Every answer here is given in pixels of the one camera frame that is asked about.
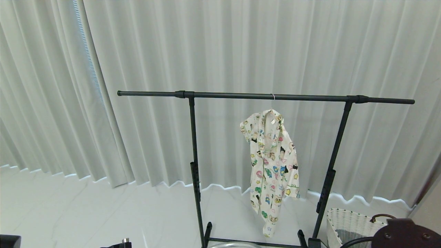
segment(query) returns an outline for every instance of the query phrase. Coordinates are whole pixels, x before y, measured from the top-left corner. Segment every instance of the floor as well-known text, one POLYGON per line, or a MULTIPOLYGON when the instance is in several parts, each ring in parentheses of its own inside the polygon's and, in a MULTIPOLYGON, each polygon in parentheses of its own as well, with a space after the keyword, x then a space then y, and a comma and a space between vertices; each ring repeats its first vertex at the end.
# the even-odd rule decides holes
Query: floor
MULTIPOLYGON (((126 237, 133 248, 201 247, 191 185, 128 184, 112 189, 106 179, 93 182, 8 166, 0 175, 0 233, 21 235, 22 248, 99 248, 126 237)), ((213 237, 299 245, 298 229, 312 236, 318 197, 309 192, 306 199, 285 199, 276 234, 266 239, 248 193, 212 185, 202 191, 204 226, 213 223, 213 237)), ((399 200, 374 198, 368 204, 361 197, 345 201, 337 194, 331 195, 328 207, 368 216, 406 217, 411 211, 399 200)), ((326 239, 325 219, 319 237, 326 239)))

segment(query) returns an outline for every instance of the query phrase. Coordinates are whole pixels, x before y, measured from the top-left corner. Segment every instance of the woven basket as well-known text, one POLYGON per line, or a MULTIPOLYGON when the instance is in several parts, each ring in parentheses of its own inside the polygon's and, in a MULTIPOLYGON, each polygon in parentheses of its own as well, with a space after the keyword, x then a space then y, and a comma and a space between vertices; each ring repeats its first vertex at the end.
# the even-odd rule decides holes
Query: woven basket
MULTIPOLYGON (((394 218, 388 214, 377 214, 371 218, 352 211, 331 208, 328 211, 328 226, 326 228, 329 248, 340 248, 348 241, 374 236, 380 228, 386 226, 385 223, 375 220, 378 216, 394 218)), ((370 243, 355 244, 351 248, 370 248, 370 243)))

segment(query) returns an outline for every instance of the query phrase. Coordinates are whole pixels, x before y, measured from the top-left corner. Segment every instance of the curtain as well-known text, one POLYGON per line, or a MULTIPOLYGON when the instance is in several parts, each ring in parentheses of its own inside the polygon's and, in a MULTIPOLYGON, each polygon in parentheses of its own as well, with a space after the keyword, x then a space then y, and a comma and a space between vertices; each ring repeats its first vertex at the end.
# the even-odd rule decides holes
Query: curtain
POLYGON ((133 180, 93 84, 73 2, 0 4, 1 164, 107 176, 114 187, 133 180))
MULTIPOLYGON (((27 3, 1 5, 2 159, 21 168, 112 186, 191 183, 188 100, 118 90, 415 99, 352 107, 333 185, 346 199, 411 206, 441 154, 439 1, 79 1, 88 54, 70 2, 27 3)), ((202 187, 249 187, 239 123, 274 108, 297 149, 301 195, 321 191, 344 103, 195 101, 202 187)))

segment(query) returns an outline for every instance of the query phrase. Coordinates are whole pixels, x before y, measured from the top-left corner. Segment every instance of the basket handle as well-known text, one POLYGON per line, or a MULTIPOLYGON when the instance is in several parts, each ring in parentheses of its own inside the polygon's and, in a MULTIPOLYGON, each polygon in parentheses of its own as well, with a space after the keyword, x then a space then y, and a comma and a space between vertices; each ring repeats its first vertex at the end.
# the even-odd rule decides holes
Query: basket handle
POLYGON ((392 218, 392 219, 396 218, 395 216, 390 215, 390 214, 376 214, 376 215, 372 216, 372 219, 370 219, 370 222, 374 223, 376 221, 375 218, 376 217, 380 217, 380 216, 385 216, 385 217, 389 217, 389 218, 392 218))

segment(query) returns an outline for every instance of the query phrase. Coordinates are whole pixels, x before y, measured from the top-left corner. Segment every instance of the shirt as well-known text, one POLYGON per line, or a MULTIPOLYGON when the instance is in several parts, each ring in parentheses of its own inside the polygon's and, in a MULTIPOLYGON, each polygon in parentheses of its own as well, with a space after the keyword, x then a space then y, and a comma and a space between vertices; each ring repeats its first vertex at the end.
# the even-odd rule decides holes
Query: shirt
POLYGON ((240 130, 250 144, 251 206, 265 220, 263 234, 272 237, 283 196, 300 197, 297 153, 273 109, 251 115, 240 130))

